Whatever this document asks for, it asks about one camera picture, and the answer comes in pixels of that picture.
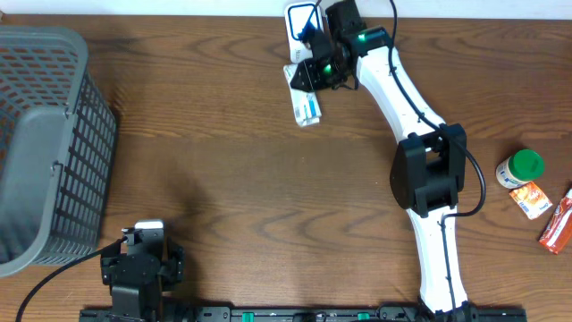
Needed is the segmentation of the white Panadol box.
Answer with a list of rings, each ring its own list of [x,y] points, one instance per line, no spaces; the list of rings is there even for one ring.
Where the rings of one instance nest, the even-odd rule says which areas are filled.
[[[290,90],[295,121],[299,127],[307,127],[319,123],[322,113],[315,93],[294,89],[290,85],[296,67],[295,64],[287,64],[283,66],[283,71]]]

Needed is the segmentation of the green lid jar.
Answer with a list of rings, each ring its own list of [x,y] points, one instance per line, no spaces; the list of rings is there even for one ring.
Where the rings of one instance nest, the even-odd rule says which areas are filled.
[[[544,160],[537,152],[521,149],[498,164],[495,175],[501,186],[516,189],[538,179],[544,170]]]

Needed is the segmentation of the small orange box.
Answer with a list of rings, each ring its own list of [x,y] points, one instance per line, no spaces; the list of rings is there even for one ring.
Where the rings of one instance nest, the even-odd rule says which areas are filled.
[[[551,206],[552,202],[534,182],[529,182],[509,193],[529,220],[535,220]]]

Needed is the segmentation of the orange Topps candy bar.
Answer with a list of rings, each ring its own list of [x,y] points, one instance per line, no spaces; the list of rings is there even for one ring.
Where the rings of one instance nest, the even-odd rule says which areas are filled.
[[[571,239],[571,190],[556,206],[539,243],[550,253],[558,255]]]

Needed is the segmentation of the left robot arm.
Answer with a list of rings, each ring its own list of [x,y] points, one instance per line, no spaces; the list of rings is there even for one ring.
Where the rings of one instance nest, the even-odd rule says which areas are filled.
[[[110,289],[112,321],[159,321],[163,293],[183,278],[184,249],[167,237],[163,227],[135,225],[123,230],[123,243],[100,258],[103,284]]]

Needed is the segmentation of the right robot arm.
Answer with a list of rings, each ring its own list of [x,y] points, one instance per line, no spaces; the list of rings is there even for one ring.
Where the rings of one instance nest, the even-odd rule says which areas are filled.
[[[390,186],[414,228],[421,266],[417,321],[474,321],[458,268],[455,220],[465,166],[473,157],[459,124],[429,107],[404,71],[395,30],[368,27],[353,1],[321,11],[318,3],[289,5],[285,21],[294,52],[290,89],[311,97],[324,89],[366,89],[397,142]]]

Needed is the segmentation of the white barcode scanner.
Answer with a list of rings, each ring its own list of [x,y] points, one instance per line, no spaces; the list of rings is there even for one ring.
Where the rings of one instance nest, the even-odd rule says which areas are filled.
[[[316,29],[324,29],[321,9],[316,5],[316,1],[301,1],[287,4],[283,13],[289,42],[290,61],[293,64],[298,64],[313,56],[309,45],[302,41],[302,34],[308,22]]]

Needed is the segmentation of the grey plastic basket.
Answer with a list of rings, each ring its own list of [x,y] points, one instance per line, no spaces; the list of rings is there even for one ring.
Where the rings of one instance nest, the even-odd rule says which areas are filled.
[[[1,28],[1,275],[97,248],[118,120],[60,27]]]

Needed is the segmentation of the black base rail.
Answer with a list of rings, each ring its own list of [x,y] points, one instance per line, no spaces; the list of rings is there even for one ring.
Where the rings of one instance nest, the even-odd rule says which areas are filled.
[[[466,306],[454,313],[430,315],[416,307],[382,306],[379,309],[231,309],[171,305],[163,321],[177,322],[355,322],[355,321],[466,321],[526,322],[523,309],[479,309]]]

